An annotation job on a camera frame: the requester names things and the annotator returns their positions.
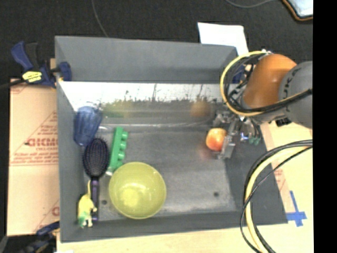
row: wire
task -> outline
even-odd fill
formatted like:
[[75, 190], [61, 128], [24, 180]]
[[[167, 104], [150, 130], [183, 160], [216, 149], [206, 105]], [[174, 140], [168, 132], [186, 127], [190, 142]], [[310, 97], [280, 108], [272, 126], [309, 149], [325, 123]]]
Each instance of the wire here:
[[242, 116], [256, 116], [259, 114], [280, 110], [286, 107], [287, 105], [312, 94], [312, 88], [310, 88], [300, 93], [296, 93], [292, 96], [289, 96], [285, 99], [279, 100], [278, 102], [274, 104], [260, 107], [260, 108], [252, 108], [252, 109], [244, 109], [236, 100], [228, 97], [227, 94], [228, 94], [228, 89], [229, 89], [229, 83], [225, 83], [225, 80], [227, 80], [228, 71], [232, 70], [232, 67], [238, 62], [240, 62], [240, 64], [237, 65], [236, 68], [240, 68], [244, 63], [248, 62], [249, 60], [260, 58], [261, 56], [268, 55], [268, 54], [271, 54], [271, 53], [267, 51], [254, 51], [254, 52], [249, 52], [247, 54], [240, 55], [237, 58], [235, 58], [231, 63], [229, 63], [227, 67], [225, 68], [225, 70], [223, 71], [221, 78], [220, 78], [221, 96], [223, 98], [223, 101], [228, 106], [228, 108], [235, 114], [242, 115]]
[[91, 6], [92, 6], [92, 8], [93, 8], [94, 15], [95, 15], [95, 18], [96, 18], [96, 21], [97, 21], [98, 25], [100, 26], [100, 29], [102, 30], [103, 34], [104, 34], [106, 37], [109, 37], [108, 34], [107, 34], [107, 32], [105, 31], [105, 29], [104, 29], [104, 27], [103, 27], [101, 21], [100, 21], [100, 18], [99, 18], [99, 16], [98, 16], [98, 14], [97, 14], [94, 0], [91, 0]]
[[20, 83], [23, 83], [23, 82], [25, 82], [25, 80], [16, 80], [16, 81], [13, 81], [13, 82], [8, 82], [8, 83], [1, 84], [0, 85], [0, 90], [2, 90], [4, 88], [9, 88], [11, 86], [14, 86], [14, 85], [17, 85], [17, 84], [20, 84]]
[[[278, 164], [272, 171], [270, 171], [266, 176], [265, 176], [265, 179], [261, 180], [256, 186], [255, 188], [252, 190], [252, 191], [256, 191], [258, 189], [258, 187], [273, 173], [275, 172], [278, 168], [280, 168], [281, 166], [283, 166], [286, 162], [290, 161], [291, 159], [297, 157], [298, 155], [300, 155], [301, 153], [304, 153], [306, 152], [307, 150], [311, 149], [312, 147], [307, 147], [295, 154], [293, 154], [292, 156], [290, 156], [289, 158], [287, 158], [286, 160], [284, 160], [283, 162], [281, 162], [280, 164]], [[275, 253], [275, 251], [271, 248], [271, 246], [266, 242], [266, 240], [263, 238], [263, 236], [261, 235], [259, 229], [257, 228], [257, 225], [253, 222], [253, 228], [254, 228], [254, 231], [257, 235], [257, 237], [259, 238], [260, 242], [263, 244], [263, 246], [267, 249], [268, 252], [271, 252], [271, 253]]]
[[269, 3], [269, 2], [281, 1], [281, 0], [265, 0], [265, 1], [262, 1], [262, 2], [257, 3], [257, 4], [253, 4], [253, 5], [239, 5], [239, 4], [236, 4], [236, 3], [234, 3], [230, 0], [225, 0], [225, 1], [229, 4], [231, 4], [232, 6], [239, 7], [239, 8], [254, 8], [254, 7], [258, 7], [258, 6], [264, 5], [266, 3]]
[[[268, 176], [270, 176], [276, 169], [284, 165], [286, 162], [290, 161], [294, 157], [298, 156], [299, 154], [307, 151], [308, 149], [312, 148], [313, 143], [312, 140], [304, 140], [304, 141], [298, 141], [298, 142], [293, 142], [290, 144], [286, 144], [280, 147], [277, 147], [275, 149], [270, 150], [269, 152], [265, 153], [262, 155], [259, 159], [255, 161], [253, 164], [249, 174], [247, 175], [248, 182], [246, 183], [245, 186], [245, 200], [244, 200], [244, 205], [242, 209], [242, 214], [241, 214], [241, 221], [240, 221], [240, 230], [242, 233], [242, 236], [244, 240], [247, 242], [247, 244], [255, 251], [255, 252], [274, 252], [271, 247], [265, 242], [263, 237], [261, 236], [260, 232], [258, 231], [256, 225], [254, 224], [251, 216], [251, 207], [250, 207], [250, 201], [251, 198], [253, 197], [254, 193], [256, 190], [259, 188], [259, 186], [267, 179]], [[270, 164], [270, 161], [273, 157], [279, 156], [277, 153], [284, 149], [288, 148], [294, 148], [294, 147], [307, 147], [305, 149], [302, 149], [301, 151], [291, 155], [287, 159], [285, 159], [283, 162], [281, 162], [277, 167], [275, 167], [271, 172], [269, 172], [253, 189], [254, 182], [258, 175], [265, 169]], [[244, 215], [246, 215], [246, 224], [248, 226], [248, 229], [250, 231], [250, 234], [256, 244], [257, 247], [254, 247], [247, 239], [243, 232], [243, 221], [244, 221]]]

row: blue plastic object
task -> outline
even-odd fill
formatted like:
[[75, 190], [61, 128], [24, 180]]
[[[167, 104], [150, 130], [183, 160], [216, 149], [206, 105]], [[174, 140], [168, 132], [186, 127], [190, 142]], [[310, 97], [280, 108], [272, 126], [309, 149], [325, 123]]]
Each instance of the blue plastic object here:
[[94, 139], [102, 118], [102, 111], [97, 107], [79, 108], [74, 122], [74, 141], [86, 147]]
[[[26, 83], [47, 85], [56, 88], [56, 79], [51, 69], [49, 69], [46, 63], [38, 63], [36, 48], [37, 44], [31, 43], [26, 46], [23, 41], [20, 41], [12, 47], [11, 53], [14, 60], [23, 67], [24, 73], [22, 77]], [[69, 64], [62, 62], [58, 68], [62, 73], [63, 80], [71, 81], [72, 72]]]

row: yellow cable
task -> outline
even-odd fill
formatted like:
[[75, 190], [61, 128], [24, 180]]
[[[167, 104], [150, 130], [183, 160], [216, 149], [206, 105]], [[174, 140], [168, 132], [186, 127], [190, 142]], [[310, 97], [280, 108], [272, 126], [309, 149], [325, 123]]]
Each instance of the yellow cable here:
[[[249, 112], [249, 113], [246, 113], [246, 112], [240, 112], [238, 110], [236, 110], [234, 107], [231, 106], [230, 102], [228, 101], [226, 95], [225, 95], [225, 92], [224, 92], [224, 88], [223, 88], [223, 85], [224, 85], [224, 79], [225, 79], [225, 76], [227, 74], [227, 71], [237, 62], [239, 61], [240, 59], [242, 58], [245, 58], [245, 57], [249, 57], [249, 56], [252, 56], [254, 54], [268, 54], [270, 52], [267, 52], [267, 51], [254, 51], [254, 52], [249, 52], [247, 54], [243, 54], [243, 55], [240, 55], [238, 56], [237, 58], [235, 58], [232, 62], [230, 62], [227, 67], [225, 68], [225, 70], [223, 71], [222, 75], [221, 75], [221, 78], [220, 78], [220, 92], [221, 92], [221, 96], [222, 96], [222, 99], [223, 101], [226, 103], [226, 105], [228, 106], [228, 108], [234, 112], [235, 114], [237, 115], [241, 115], [241, 116], [256, 116], [256, 115], [259, 115], [259, 114], [262, 114], [264, 112]], [[285, 99], [282, 99], [280, 101], [278, 101], [278, 103], [281, 103], [281, 102], [284, 102], [286, 100], [289, 100], [289, 99], [292, 99], [302, 93], [306, 93], [309, 89], [303, 91], [303, 92], [300, 92], [300, 93], [297, 93], [297, 94], [294, 94], [292, 96], [289, 96], [288, 98], [285, 98]]]
[[254, 51], [254, 52], [248, 52], [248, 53], [246, 53], [246, 54], [243, 54], [243, 55], [238, 56], [237, 58], [235, 58], [232, 62], [230, 62], [230, 63], [227, 65], [227, 67], [225, 68], [225, 70], [223, 71], [223, 73], [222, 73], [222, 75], [221, 75], [221, 78], [220, 78], [220, 92], [221, 92], [222, 99], [223, 99], [223, 101], [226, 103], [226, 105], [228, 106], [228, 108], [229, 108], [232, 112], [234, 112], [234, 113], [236, 113], [236, 114], [238, 114], [238, 115], [243, 115], [243, 116], [253, 116], [253, 115], [258, 115], [258, 114], [260, 114], [261, 112], [242, 113], [242, 112], [237, 111], [235, 108], [233, 108], [233, 107], [230, 105], [230, 103], [229, 103], [229, 101], [228, 101], [228, 99], [227, 99], [227, 97], [226, 97], [226, 95], [225, 95], [224, 89], [223, 89], [225, 76], [226, 76], [228, 70], [229, 70], [229, 69], [230, 69], [230, 68], [231, 68], [237, 61], [241, 60], [242, 58], [249, 57], [249, 56], [252, 56], [252, 55], [255, 55], [255, 54], [264, 54], [264, 53], [267, 54], [268, 52], [267, 52], [267, 51]]
[[[252, 193], [252, 189], [253, 189], [255, 180], [257, 179], [258, 175], [270, 164], [270, 162], [274, 161], [274, 158], [279, 159], [280, 153], [288, 153], [288, 151], [282, 150], [282, 151], [279, 151], [278, 153], [272, 155], [271, 157], [267, 158], [265, 161], [261, 162], [261, 164], [257, 167], [257, 169], [252, 173], [252, 175], [250, 176], [250, 179], [248, 181], [247, 187], [246, 187], [245, 200], [247, 200], [247, 198]], [[246, 207], [245, 218], [246, 218], [246, 224], [247, 224], [248, 230], [249, 230], [258, 250], [262, 253], [268, 253], [267, 250], [264, 248], [263, 244], [261, 243], [261, 241], [259, 240], [256, 232], [255, 232], [255, 229], [254, 229], [254, 226], [253, 226], [252, 213], [251, 213], [251, 203], [249, 203]]]

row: black cable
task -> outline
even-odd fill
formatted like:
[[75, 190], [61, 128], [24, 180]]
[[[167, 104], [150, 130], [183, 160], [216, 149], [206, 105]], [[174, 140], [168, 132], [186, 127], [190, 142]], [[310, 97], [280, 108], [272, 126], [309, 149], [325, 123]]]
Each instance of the black cable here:
[[[248, 205], [248, 202], [252, 199], [254, 193], [256, 192], [256, 190], [261, 186], [261, 184], [272, 174], [274, 173], [277, 169], [279, 169], [281, 166], [283, 166], [285, 163], [287, 163], [288, 161], [290, 161], [291, 159], [297, 157], [298, 155], [306, 152], [307, 150], [309, 149], [312, 149], [312, 146], [311, 147], [307, 147], [293, 155], [291, 155], [290, 157], [288, 157], [287, 159], [285, 159], [284, 161], [282, 161], [280, 164], [278, 164], [273, 170], [271, 170], [253, 189], [252, 189], [252, 193], [250, 194], [249, 198], [247, 198], [246, 202], [246, 206]], [[256, 223], [253, 221], [253, 227], [254, 227], [254, 230], [256, 232], [256, 235], [258, 236], [260, 242], [263, 244], [263, 246], [266, 248], [266, 250], [269, 252], [269, 253], [276, 253], [272, 248], [271, 246], [266, 242], [266, 240], [263, 238], [263, 236], [261, 235], [259, 229], [257, 228], [257, 225]]]
[[104, 34], [106, 37], [109, 37], [108, 34], [107, 34], [107, 32], [105, 31], [105, 29], [104, 29], [104, 27], [103, 27], [101, 21], [100, 21], [100, 18], [99, 18], [99, 16], [98, 16], [98, 14], [97, 14], [94, 0], [91, 0], [91, 6], [92, 6], [92, 8], [93, 8], [94, 15], [95, 15], [95, 18], [96, 18], [96, 21], [97, 21], [98, 25], [100, 26], [100, 29], [102, 30], [103, 34]]
[[239, 7], [239, 8], [254, 8], [254, 7], [258, 7], [258, 6], [264, 5], [266, 3], [269, 3], [269, 2], [282, 1], [282, 0], [265, 0], [265, 1], [262, 1], [262, 2], [257, 3], [257, 4], [253, 4], [253, 5], [239, 5], [239, 4], [236, 4], [236, 3], [234, 3], [230, 0], [225, 0], [225, 1], [229, 4], [231, 4], [232, 6]]
[[0, 90], [2, 90], [4, 88], [10, 88], [11, 86], [14, 86], [14, 85], [17, 85], [17, 84], [20, 84], [20, 83], [23, 83], [23, 82], [25, 82], [25, 80], [16, 80], [16, 81], [13, 81], [13, 82], [7, 82], [7, 83], [4, 83], [4, 84], [1, 84]]
[[[271, 105], [268, 105], [268, 106], [259, 107], [259, 108], [252, 108], [252, 109], [245, 109], [236, 99], [233, 98], [233, 95], [235, 93], [237, 93], [235, 90], [232, 91], [229, 94], [230, 84], [232, 83], [233, 78], [236, 75], [236, 72], [240, 67], [242, 67], [245, 64], [246, 64], [246, 66], [247, 65], [252, 66], [256, 59], [258, 60], [259, 58], [261, 58], [264, 55], [265, 54], [256, 54], [256, 55], [253, 55], [253, 56], [248, 57], [248, 58], [243, 57], [241, 60], [237, 61], [227, 72], [227, 74], [225, 76], [225, 79], [224, 79], [223, 90], [224, 90], [224, 93], [226, 95], [226, 98], [227, 98], [228, 102], [230, 103], [230, 105], [234, 109], [236, 109], [239, 112], [243, 112], [243, 113], [252, 113], [252, 112], [269, 113], [269, 112], [273, 112], [273, 111], [277, 111], [277, 110], [280, 110], [282, 108], [285, 108], [286, 106], [288, 106], [291, 103], [294, 103], [294, 102], [296, 102], [298, 100], [301, 100], [301, 99], [303, 99], [303, 98], [305, 98], [309, 95], [312, 95], [312, 88], [311, 88], [311, 89], [307, 89], [307, 90], [303, 91], [302, 93], [299, 93], [298, 95], [296, 95], [294, 97], [287, 98], [283, 101], [278, 101], [278, 102], [276, 102], [274, 104], [271, 104]], [[243, 82], [244, 83], [248, 82], [249, 77], [250, 77], [250, 74], [248, 74], [246, 76], [246, 79]]]
[[[288, 143], [288, 144], [285, 144], [285, 145], [282, 145], [282, 146], [279, 146], [279, 147], [276, 147], [268, 152], [266, 152], [265, 154], [263, 154], [262, 156], [260, 156], [252, 165], [251, 169], [249, 170], [248, 172], [248, 175], [247, 175], [247, 179], [246, 179], [246, 182], [245, 182], [245, 186], [244, 186], [244, 192], [246, 191], [246, 187], [248, 185], [248, 182], [250, 180], [250, 177], [252, 176], [252, 174], [254, 173], [254, 171], [259, 167], [259, 165], [266, 161], [268, 158], [270, 158], [271, 156], [273, 156], [274, 154], [284, 150], [284, 149], [288, 149], [288, 148], [293, 148], [293, 147], [304, 147], [304, 146], [309, 146], [309, 148], [307, 149], [310, 149], [312, 148], [313, 146], [313, 142], [312, 140], [303, 140], [303, 141], [296, 141], [296, 142], [292, 142], [292, 143]], [[281, 167], [282, 165], [284, 165], [286, 162], [288, 162], [289, 160], [291, 160], [292, 158], [296, 157], [297, 155], [299, 155], [300, 153], [306, 151], [307, 149], [303, 149], [301, 150], [300, 152], [296, 153], [296, 154], [293, 154], [291, 155], [289, 158], [285, 159], [283, 162], [281, 162], [279, 164], [279, 166], [277, 166], [277, 168]], [[242, 234], [242, 237], [244, 238], [244, 240], [246, 241], [246, 243], [255, 251], [255, 252], [258, 252], [260, 253], [260, 251], [254, 247], [247, 239], [247, 237], [245, 236], [244, 232], [243, 232], [243, 222], [244, 222], [244, 213], [245, 213], [245, 210], [251, 200], [251, 198], [253, 197], [254, 193], [256, 192], [256, 190], [258, 189], [258, 187], [267, 179], [267, 177], [273, 173], [277, 168], [275, 168], [274, 170], [272, 170], [270, 173], [267, 174], [266, 177], [264, 177], [260, 182], [259, 184], [257, 184], [257, 186], [254, 187], [254, 189], [252, 190], [251, 194], [248, 196], [248, 198], [245, 200], [243, 200], [243, 208], [242, 208], [242, 213], [241, 213], [241, 221], [240, 221], [240, 231], [241, 231], [241, 234]]]

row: black carpet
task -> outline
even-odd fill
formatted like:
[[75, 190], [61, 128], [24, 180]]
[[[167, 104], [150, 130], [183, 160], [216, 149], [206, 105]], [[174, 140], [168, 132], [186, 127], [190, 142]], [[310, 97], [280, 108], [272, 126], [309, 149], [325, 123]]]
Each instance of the black carpet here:
[[[264, 0], [232, 0], [251, 5]], [[0, 85], [20, 76], [11, 56], [19, 42], [39, 43], [39, 57], [54, 57], [55, 35], [109, 36], [199, 42], [197, 22], [243, 25], [250, 51], [266, 48], [295, 62], [312, 60], [313, 22], [296, 21], [280, 1], [243, 9], [225, 0], [0, 0]], [[5, 233], [8, 164], [8, 89], [0, 90], [0, 239]]]

